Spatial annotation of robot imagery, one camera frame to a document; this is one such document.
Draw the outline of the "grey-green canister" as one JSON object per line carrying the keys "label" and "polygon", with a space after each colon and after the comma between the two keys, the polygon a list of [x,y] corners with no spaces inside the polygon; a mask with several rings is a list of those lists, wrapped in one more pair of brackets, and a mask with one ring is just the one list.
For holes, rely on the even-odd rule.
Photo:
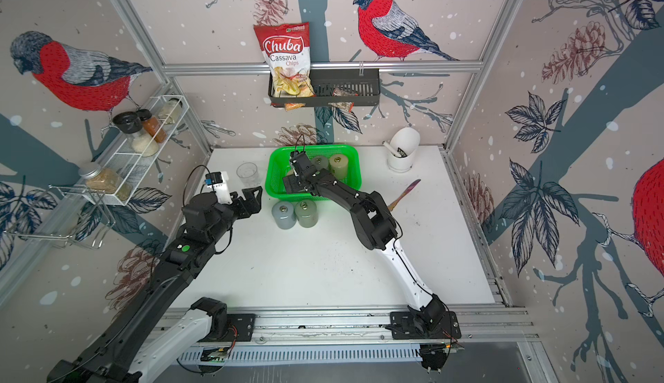
{"label": "grey-green canister", "polygon": [[317,170],[330,169],[330,160],[323,155],[314,156],[313,158],[311,158],[311,163],[313,163],[313,165]]}

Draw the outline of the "sage green tea canister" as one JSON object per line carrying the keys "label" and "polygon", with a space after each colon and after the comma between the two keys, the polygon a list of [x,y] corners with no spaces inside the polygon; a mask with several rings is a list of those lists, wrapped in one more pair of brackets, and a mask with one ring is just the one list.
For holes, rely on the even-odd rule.
{"label": "sage green tea canister", "polygon": [[295,205],[295,215],[301,227],[311,228],[318,222],[318,210],[316,203],[311,200],[303,200]]}

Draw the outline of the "beige tea canister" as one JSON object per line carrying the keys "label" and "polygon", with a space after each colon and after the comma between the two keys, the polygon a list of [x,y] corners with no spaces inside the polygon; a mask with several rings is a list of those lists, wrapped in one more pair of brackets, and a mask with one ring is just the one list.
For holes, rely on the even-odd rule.
{"label": "beige tea canister", "polygon": [[334,177],[343,181],[348,175],[349,158],[341,153],[334,154],[329,158],[329,166]]}

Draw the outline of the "blue-grey tea canister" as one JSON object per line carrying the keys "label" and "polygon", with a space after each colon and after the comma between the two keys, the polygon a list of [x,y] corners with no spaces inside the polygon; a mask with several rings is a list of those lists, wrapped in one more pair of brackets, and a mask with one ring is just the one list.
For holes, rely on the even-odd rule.
{"label": "blue-grey tea canister", "polygon": [[271,215],[280,229],[288,230],[295,226],[297,217],[292,203],[278,202],[273,205]]}

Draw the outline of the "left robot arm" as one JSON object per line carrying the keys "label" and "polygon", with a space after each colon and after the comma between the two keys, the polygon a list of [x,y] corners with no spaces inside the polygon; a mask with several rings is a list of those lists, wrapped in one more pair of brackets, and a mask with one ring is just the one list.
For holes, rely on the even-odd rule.
{"label": "left robot arm", "polygon": [[198,277],[216,253],[216,244],[233,224],[262,208],[261,187],[230,194],[220,203],[213,192],[183,207],[185,224],[159,258],[147,284],[126,310],[74,362],[60,361],[48,382],[137,382],[130,367],[139,349],[176,298]]}

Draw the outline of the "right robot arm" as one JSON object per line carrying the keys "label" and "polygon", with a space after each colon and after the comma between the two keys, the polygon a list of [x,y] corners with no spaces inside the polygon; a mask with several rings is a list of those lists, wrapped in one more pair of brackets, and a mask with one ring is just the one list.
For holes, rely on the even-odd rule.
{"label": "right robot arm", "polygon": [[356,236],[370,251],[377,251],[399,279],[408,305],[406,311],[391,313],[390,330],[395,340],[448,339],[461,337],[456,314],[421,279],[400,244],[403,229],[382,195],[353,189],[329,170],[318,169],[304,149],[290,153],[293,173],[283,178],[289,193],[304,191],[323,197],[349,212]]}

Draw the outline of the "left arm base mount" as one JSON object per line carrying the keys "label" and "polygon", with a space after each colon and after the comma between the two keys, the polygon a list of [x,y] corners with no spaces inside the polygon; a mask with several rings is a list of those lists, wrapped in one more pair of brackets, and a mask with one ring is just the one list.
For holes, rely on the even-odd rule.
{"label": "left arm base mount", "polygon": [[216,313],[211,317],[211,329],[202,341],[207,342],[250,342],[254,330],[255,314]]}

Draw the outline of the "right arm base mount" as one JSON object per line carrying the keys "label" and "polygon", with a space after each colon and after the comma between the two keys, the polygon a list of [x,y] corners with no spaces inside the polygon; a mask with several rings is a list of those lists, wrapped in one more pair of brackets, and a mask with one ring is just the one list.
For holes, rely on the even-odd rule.
{"label": "right arm base mount", "polygon": [[452,347],[462,337],[457,314],[436,295],[418,310],[408,307],[408,311],[391,312],[390,323],[385,328],[394,340],[429,341],[418,350],[421,366],[429,372],[441,371]]}

